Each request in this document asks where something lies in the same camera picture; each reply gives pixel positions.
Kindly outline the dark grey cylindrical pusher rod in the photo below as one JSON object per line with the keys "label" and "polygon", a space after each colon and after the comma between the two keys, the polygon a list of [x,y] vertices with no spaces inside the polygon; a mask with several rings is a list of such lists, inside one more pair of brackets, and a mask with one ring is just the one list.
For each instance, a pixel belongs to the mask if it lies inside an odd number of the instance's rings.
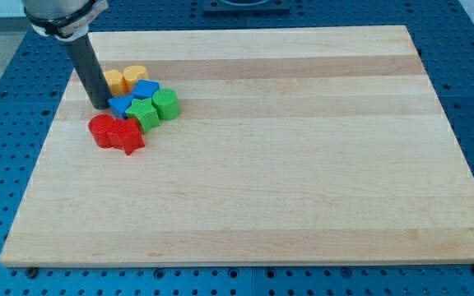
{"label": "dark grey cylindrical pusher rod", "polygon": [[91,105],[98,110],[108,109],[112,94],[88,34],[66,42],[65,48]]}

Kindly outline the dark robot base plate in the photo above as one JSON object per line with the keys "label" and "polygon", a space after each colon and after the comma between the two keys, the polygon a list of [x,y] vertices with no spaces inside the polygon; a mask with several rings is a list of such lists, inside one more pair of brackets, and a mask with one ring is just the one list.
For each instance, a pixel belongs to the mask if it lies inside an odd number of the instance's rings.
{"label": "dark robot base plate", "polygon": [[204,0],[204,15],[285,13],[290,11],[291,0]]}

